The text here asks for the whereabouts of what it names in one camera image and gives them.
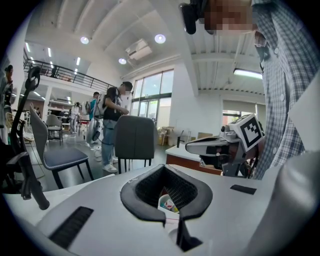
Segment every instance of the gray cushion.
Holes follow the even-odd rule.
[[[61,127],[60,126],[49,126],[48,131],[60,131]]]
[[[73,147],[46,151],[43,157],[49,170],[67,169],[88,159],[85,153]]]

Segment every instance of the plaid shirt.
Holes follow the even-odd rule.
[[[288,111],[317,73],[320,53],[304,24],[284,2],[252,0],[251,5],[255,23],[267,41],[266,47],[257,47],[264,66],[266,102],[264,150],[253,173],[253,179],[260,180],[270,167],[304,151]]]

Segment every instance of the jeans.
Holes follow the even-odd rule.
[[[116,121],[103,120],[103,140],[101,143],[102,164],[106,166],[112,160],[112,153],[114,150],[114,134]]]

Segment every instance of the gray chair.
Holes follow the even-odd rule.
[[[30,114],[36,150],[40,156],[43,166],[46,169],[52,171],[55,183],[57,184],[58,188],[64,188],[58,172],[67,168],[77,166],[82,179],[84,179],[79,166],[82,163],[86,164],[90,178],[91,180],[94,180],[89,166],[88,156],[85,153],[74,147],[47,151],[45,150],[48,139],[48,128],[46,124],[41,121],[32,104],[30,104]]]
[[[61,145],[61,141],[62,143],[64,142],[62,134],[62,121],[60,121],[56,115],[50,114],[48,115],[45,124],[48,127],[49,133],[53,132],[53,134],[55,134],[55,132],[59,132],[59,141]]]
[[[127,171],[128,160],[149,160],[155,157],[158,132],[155,123],[146,117],[124,115],[119,118],[114,127],[114,152],[118,157],[119,174],[121,174],[121,159]]]

